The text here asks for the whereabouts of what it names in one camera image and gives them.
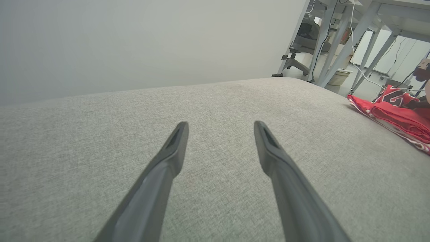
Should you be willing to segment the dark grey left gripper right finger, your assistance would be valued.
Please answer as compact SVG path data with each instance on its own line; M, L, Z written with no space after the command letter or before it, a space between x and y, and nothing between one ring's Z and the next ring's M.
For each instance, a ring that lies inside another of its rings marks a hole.
M286 242L350 242L302 171L262 121L254 122L259 161L271 179Z

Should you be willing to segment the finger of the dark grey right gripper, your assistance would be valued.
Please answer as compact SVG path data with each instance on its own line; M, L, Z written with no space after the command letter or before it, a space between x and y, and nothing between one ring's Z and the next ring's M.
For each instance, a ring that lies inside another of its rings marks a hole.
M430 103L426 98L418 98L409 101L405 107L408 109L430 109Z

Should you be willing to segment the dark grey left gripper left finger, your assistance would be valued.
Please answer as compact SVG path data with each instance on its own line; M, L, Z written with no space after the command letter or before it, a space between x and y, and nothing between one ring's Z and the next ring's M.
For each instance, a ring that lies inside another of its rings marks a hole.
M178 123L94 242L159 242L173 180L183 167L189 124Z

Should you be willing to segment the red garment with white stripes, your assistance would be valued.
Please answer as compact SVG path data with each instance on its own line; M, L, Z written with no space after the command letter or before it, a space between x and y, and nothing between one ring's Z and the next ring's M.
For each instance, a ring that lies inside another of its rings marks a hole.
M388 85L373 101L351 94L347 99L363 115L430 156L430 109L405 107L405 104L417 98Z

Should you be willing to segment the white plastic laundry basket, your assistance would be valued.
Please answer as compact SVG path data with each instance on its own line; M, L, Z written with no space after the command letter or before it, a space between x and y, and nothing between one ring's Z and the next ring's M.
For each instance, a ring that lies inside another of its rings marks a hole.
M328 82L328 85L341 86L351 73L353 73L353 71L343 69L343 68L338 68L338 70L335 72L335 74Z

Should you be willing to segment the grey metal-legged table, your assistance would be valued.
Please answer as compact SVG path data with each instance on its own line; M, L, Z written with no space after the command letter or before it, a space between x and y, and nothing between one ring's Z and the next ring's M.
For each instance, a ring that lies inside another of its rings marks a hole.
M341 63L354 54L354 47L372 27L375 28L370 46L364 54L362 67L370 55L378 33L387 27L391 34L365 73L359 69L349 93L353 94L367 79L377 62L397 37L408 37L430 43L430 0L348 0L319 78L315 84L325 87Z

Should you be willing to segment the grey fabric sofa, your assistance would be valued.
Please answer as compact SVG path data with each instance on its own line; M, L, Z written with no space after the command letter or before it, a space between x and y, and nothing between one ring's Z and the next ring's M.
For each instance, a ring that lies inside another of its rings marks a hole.
M0 106L0 242L92 242L181 121L161 241L284 242L261 120L355 242L430 242L430 156L294 78Z

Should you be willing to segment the grey office swivel chair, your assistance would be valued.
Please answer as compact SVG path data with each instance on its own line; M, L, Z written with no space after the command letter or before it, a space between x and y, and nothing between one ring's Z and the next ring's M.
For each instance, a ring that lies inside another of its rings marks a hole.
M303 20L298 29L297 35L290 45L291 56L285 60L283 69L290 69L291 67L296 67L303 71L303 75L307 76L310 69L295 60L297 53L309 53L313 54L317 44L317 38L320 31L320 25L315 22L315 17L313 15L304 14Z

